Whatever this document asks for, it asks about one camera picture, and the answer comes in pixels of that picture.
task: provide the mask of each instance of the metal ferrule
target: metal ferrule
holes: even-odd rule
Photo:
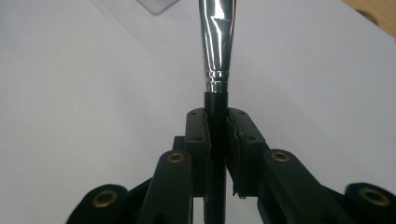
[[[206,91],[227,92],[235,0],[200,0]]]

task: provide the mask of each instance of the black mechanical part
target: black mechanical part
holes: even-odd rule
[[[265,195],[258,198],[257,207],[259,209],[260,216],[262,217],[262,223],[286,224],[286,218],[283,215],[274,194],[271,193],[271,190],[269,190],[269,187],[264,181],[262,181],[261,187],[265,192]]]
[[[262,175],[287,223],[355,223],[332,195],[288,151],[265,151]],[[264,189],[261,193],[263,200],[268,192]]]
[[[192,182],[194,197],[205,196],[206,160],[209,154],[210,140],[207,127],[207,115],[202,108],[187,114],[186,136],[183,148],[192,156]]]
[[[116,224],[125,207],[127,189],[103,185],[91,190],[70,215],[66,224]]]
[[[137,224],[192,222],[191,155],[172,150],[161,155]]]
[[[137,222],[140,214],[140,209],[142,208],[143,201],[145,201],[150,183],[151,178],[128,192],[126,204],[121,214],[119,224],[134,224]]]
[[[396,197],[377,186],[358,183],[347,186],[346,210],[358,223],[396,223]]]
[[[233,179],[233,194],[258,196],[262,154],[270,148],[245,111],[229,108],[227,168]]]

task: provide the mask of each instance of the wooden surface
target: wooden surface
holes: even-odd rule
[[[396,37],[396,1],[395,0],[344,0],[359,12],[369,13],[378,26]]]

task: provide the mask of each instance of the white background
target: white background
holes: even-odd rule
[[[65,223],[91,189],[135,187],[203,106],[197,1],[104,2],[0,0],[0,223]],[[396,193],[395,61],[341,1],[238,1],[230,106],[323,185]],[[260,223],[255,200],[228,202],[227,223]]]

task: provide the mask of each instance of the clear plastic object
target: clear plastic object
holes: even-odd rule
[[[136,0],[152,15],[160,15],[179,0]]]
[[[110,12],[119,21],[131,19],[131,7],[142,6],[151,15],[158,16],[179,0],[92,0],[100,9]]]

